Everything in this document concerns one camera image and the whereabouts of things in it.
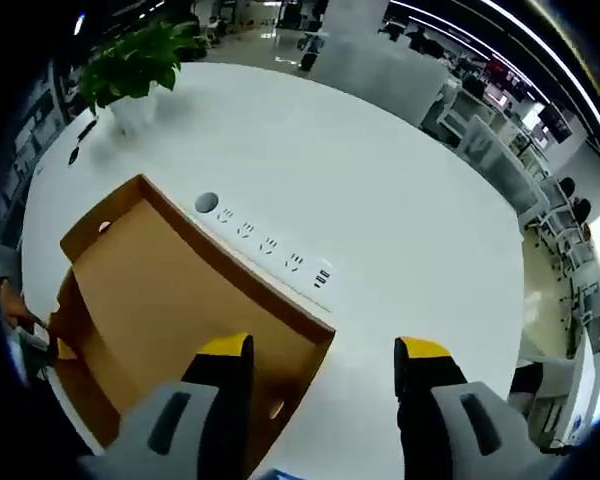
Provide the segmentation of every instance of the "cardboard flap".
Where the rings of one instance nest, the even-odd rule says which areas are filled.
[[[51,323],[88,367],[80,391],[95,399],[87,387],[101,390],[106,401],[93,410],[115,422],[115,412],[179,380],[210,341],[253,337],[248,476],[300,403],[335,331],[250,272],[143,176],[98,203],[61,246],[73,266]]]
[[[116,220],[138,202],[138,193],[146,185],[144,175],[137,175],[116,188],[71,227],[60,241],[60,247],[71,263],[75,263],[87,248]]]

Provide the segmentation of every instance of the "black chair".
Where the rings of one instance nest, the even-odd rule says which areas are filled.
[[[570,198],[576,191],[576,182],[571,177],[564,177],[560,180],[559,185],[567,198]]]
[[[579,200],[573,204],[573,216],[579,225],[582,225],[589,214],[591,213],[591,202],[586,198]]]

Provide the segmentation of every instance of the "power outlet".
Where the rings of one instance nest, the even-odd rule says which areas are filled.
[[[218,221],[218,223],[220,224],[227,224],[229,223],[232,219],[233,219],[233,210],[230,210],[228,208],[223,208],[222,210],[220,210],[218,213],[215,214],[216,220]]]
[[[333,309],[333,266],[301,248],[279,247],[278,256],[269,271],[299,294],[325,310]]]
[[[261,256],[271,256],[278,251],[279,242],[275,237],[263,237],[260,240],[258,251]]]
[[[297,253],[292,253],[287,259],[284,261],[284,268],[289,271],[289,273],[299,272],[303,268],[304,257],[298,255]]]
[[[236,234],[238,235],[238,237],[246,240],[248,238],[253,238],[253,232],[255,231],[255,229],[256,228],[251,222],[243,222],[242,225],[240,225],[236,229]]]
[[[334,281],[336,272],[330,263],[302,247],[293,246],[265,222],[246,220],[245,217],[252,217],[225,207],[217,196],[214,199],[211,194],[205,195],[206,198],[200,197],[204,201],[196,206],[195,214],[202,223],[300,295],[333,311],[338,282]]]

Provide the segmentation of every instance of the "round white table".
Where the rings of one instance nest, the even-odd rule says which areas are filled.
[[[36,315],[55,309],[70,267],[63,235],[144,173],[181,206],[192,208],[207,191],[231,199],[337,272],[341,294],[328,313],[220,240],[337,330],[257,472],[402,478],[393,387],[398,336],[441,343],[470,381],[507,395],[523,321],[522,237],[514,211],[469,166],[373,105],[281,73],[187,64],[175,91],[157,94],[156,122],[142,135],[121,136],[103,112],[69,167],[76,137],[92,118],[85,112],[37,166],[22,245],[24,294]]]

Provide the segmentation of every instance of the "white wall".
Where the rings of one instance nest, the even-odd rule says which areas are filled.
[[[572,134],[562,143],[555,143],[551,134],[547,134],[549,138],[551,138],[551,142],[554,143],[549,144],[544,151],[544,155],[547,157],[549,168],[551,168],[553,172],[559,171],[569,163],[573,155],[576,154],[582,145],[586,144],[588,134],[582,125],[582,122],[580,122],[577,117],[573,116],[571,120],[569,120],[569,126],[571,127]]]
[[[213,11],[215,0],[198,0],[196,3],[196,15],[200,18],[200,25],[208,25],[209,17]]]
[[[537,102],[534,102],[529,97],[523,98],[521,102],[518,102],[514,98],[511,111],[520,115],[520,119],[522,120],[531,112],[531,110],[533,110],[533,108],[536,106],[536,103]]]
[[[330,36],[309,79],[348,93],[418,127],[449,78],[446,67],[378,35]]]
[[[389,0],[329,0],[324,12],[323,30],[340,35],[375,35]]]
[[[244,8],[239,10],[240,4],[236,9],[236,17],[238,17],[238,13],[242,12],[242,21],[244,23],[253,20],[256,28],[262,24],[265,20],[275,20],[278,18],[278,12],[280,11],[280,7],[278,6],[268,6],[263,5],[259,2],[245,2]]]
[[[236,26],[245,25],[249,21],[249,3],[248,0],[236,0],[234,18]]]
[[[567,176],[573,178],[576,182],[575,195],[589,199],[591,214],[588,223],[600,216],[600,157],[595,150],[584,143],[566,165],[554,170],[554,175],[558,178]]]
[[[302,4],[302,9],[300,10],[300,13],[302,15],[306,15],[307,18],[309,18],[311,20],[313,18],[313,7],[314,6],[315,6],[315,2],[305,0],[305,2]]]

